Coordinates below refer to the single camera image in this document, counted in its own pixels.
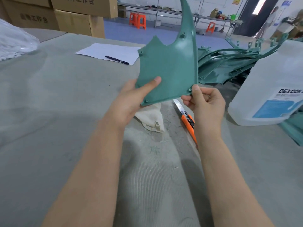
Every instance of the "white shirt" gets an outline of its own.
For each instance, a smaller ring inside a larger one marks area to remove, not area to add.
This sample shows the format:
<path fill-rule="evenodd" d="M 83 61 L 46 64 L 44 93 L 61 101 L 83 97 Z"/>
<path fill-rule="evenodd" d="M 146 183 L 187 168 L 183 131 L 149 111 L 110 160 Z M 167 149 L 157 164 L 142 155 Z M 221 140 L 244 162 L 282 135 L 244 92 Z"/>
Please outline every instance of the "white shirt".
<path fill-rule="evenodd" d="M 269 17 L 266 20 L 266 23 L 271 23 L 275 20 L 277 15 L 277 11 L 273 12 L 272 14 L 269 15 Z"/>

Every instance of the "green watering can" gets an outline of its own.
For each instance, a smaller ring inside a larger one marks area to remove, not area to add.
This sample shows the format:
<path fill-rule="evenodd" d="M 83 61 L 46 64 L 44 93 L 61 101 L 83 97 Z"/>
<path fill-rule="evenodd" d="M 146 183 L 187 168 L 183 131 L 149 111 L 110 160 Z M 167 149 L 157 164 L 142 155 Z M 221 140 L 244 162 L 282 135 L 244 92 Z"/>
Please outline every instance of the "green watering can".
<path fill-rule="evenodd" d="M 231 20 L 236 20 L 236 18 L 239 16 L 240 14 L 232 14 L 232 15 L 230 15 L 230 19 Z"/>

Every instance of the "forearm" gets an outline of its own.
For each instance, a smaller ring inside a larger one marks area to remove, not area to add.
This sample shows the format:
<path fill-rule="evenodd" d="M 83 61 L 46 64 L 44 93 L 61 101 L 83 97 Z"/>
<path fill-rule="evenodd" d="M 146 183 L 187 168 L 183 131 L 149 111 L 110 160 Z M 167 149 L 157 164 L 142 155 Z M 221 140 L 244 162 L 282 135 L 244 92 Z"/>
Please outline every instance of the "forearm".
<path fill-rule="evenodd" d="M 99 122 L 43 227 L 112 226 L 123 133 L 110 118 Z"/>
<path fill-rule="evenodd" d="M 221 136 L 198 138 L 198 145 L 215 226 L 273 226 Z"/>

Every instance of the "yellow poster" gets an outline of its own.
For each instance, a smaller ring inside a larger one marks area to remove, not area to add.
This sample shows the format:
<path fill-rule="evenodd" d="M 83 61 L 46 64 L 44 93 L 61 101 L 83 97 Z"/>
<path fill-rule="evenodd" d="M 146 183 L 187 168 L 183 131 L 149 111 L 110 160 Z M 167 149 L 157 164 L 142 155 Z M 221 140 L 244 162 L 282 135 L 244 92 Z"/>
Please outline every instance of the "yellow poster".
<path fill-rule="evenodd" d="M 239 4 L 240 4 L 240 1 L 241 1 L 241 0 L 234 0 L 232 4 L 233 4 L 233 5 L 239 5 Z"/>

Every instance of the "blue label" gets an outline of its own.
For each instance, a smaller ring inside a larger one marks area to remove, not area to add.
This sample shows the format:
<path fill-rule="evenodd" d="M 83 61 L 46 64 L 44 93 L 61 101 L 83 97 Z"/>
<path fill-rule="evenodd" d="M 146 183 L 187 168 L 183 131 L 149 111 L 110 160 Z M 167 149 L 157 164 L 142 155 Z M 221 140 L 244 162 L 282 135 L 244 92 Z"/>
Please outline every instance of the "blue label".
<path fill-rule="evenodd" d="M 267 100 L 253 118 L 278 118 L 288 115 L 298 108 L 303 100 L 294 103 L 290 100 Z"/>

